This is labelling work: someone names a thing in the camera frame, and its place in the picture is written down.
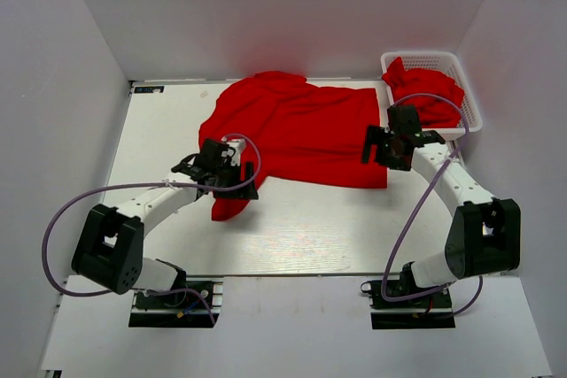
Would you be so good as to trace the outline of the red t shirt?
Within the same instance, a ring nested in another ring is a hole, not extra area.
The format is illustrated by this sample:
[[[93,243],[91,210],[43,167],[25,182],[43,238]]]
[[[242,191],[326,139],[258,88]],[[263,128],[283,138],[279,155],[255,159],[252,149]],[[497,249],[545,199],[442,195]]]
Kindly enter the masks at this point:
[[[422,127],[451,128],[461,120],[460,113],[450,104],[437,99],[445,98],[457,107],[462,106],[464,91],[455,80],[444,73],[424,68],[406,69],[397,57],[387,67],[382,77],[392,91],[395,102],[417,94],[405,102],[412,104],[418,112]]]
[[[377,126],[373,88],[315,86],[303,76],[256,73],[232,83],[216,101],[198,140],[239,133],[255,144],[243,154],[268,177],[355,189],[384,189],[387,170],[365,165],[361,154],[368,126]]]

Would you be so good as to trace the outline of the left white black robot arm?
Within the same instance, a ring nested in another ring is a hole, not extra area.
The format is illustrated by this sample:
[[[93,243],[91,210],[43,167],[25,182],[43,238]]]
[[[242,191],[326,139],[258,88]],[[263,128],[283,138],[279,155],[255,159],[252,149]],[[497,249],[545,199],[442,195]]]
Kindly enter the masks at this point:
[[[187,296],[182,270],[144,256],[144,238],[170,215],[209,192],[218,197],[256,199],[254,165],[227,164],[206,170],[181,163],[164,181],[116,206],[98,204],[87,216],[72,258],[72,269],[116,294],[131,289],[156,291],[166,305]]]

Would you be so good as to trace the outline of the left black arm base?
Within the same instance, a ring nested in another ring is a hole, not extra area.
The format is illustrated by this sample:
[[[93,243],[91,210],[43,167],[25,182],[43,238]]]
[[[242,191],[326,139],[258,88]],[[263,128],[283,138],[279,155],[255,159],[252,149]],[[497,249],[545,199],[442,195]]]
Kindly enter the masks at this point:
[[[130,328],[212,329],[221,313],[223,281],[187,280],[183,293],[156,297],[135,293],[130,309]]]

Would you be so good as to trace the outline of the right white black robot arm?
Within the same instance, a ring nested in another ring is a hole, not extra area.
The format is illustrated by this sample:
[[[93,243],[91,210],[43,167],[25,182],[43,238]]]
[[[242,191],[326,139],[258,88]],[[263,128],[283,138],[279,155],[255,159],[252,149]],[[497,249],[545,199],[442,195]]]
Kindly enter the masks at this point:
[[[392,170],[420,174],[452,216],[444,248],[411,262],[401,275],[401,298],[419,306],[432,288],[472,276],[515,270],[521,258],[521,210],[512,199],[499,199],[483,189],[454,160],[453,152],[435,131],[395,133],[369,126],[361,161]]]

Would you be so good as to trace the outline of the red t shirt in basket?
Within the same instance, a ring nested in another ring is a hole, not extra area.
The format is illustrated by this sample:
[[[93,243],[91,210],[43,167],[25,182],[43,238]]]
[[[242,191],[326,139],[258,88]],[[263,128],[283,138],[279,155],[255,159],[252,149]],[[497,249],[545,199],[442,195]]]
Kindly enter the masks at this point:
[[[460,113],[450,104],[437,99],[445,98],[457,107],[462,106],[464,91],[455,80],[444,73],[424,68],[406,69],[397,57],[387,67],[382,77],[392,91],[395,102],[417,94],[405,102],[412,104],[418,112],[422,127],[451,128],[461,120]]]

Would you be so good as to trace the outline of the white plastic basket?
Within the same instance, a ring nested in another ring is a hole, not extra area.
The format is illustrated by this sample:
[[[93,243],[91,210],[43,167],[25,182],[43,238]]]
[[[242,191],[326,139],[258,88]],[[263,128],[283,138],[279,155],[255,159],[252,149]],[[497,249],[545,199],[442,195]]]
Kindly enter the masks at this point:
[[[453,53],[440,50],[403,50],[403,51],[389,51],[382,55],[381,66],[383,74],[386,72],[387,67],[397,57],[402,59],[402,63],[406,69],[424,68],[428,70],[436,70],[444,73],[445,75],[453,78],[456,84],[463,89],[464,99],[462,106],[457,107],[455,104],[448,102],[445,98],[437,96],[437,99],[445,101],[453,106],[461,115],[461,120],[456,127],[451,128],[436,128],[424,127],[425,129],[432,129],[437,131],[441,136],[448,140],[456,140],[465,134],[465,130],[469,129],[471,132],[477,132],[482,127],[482,119],[478,111],[476,100],[470,88],[465,73],[457,56]],[[394,104],[392,98],[392,91],[386,85],[386,93],[388,104]]]

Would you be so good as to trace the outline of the dark label sticker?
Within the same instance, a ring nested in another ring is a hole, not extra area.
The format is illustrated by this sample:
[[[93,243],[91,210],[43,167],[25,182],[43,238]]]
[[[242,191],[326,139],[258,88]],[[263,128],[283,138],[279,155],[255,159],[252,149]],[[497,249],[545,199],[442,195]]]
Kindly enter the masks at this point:
[[[137,86],[134,87],[135,94],[153,94],[153,93],[163,93],[164,86]]]

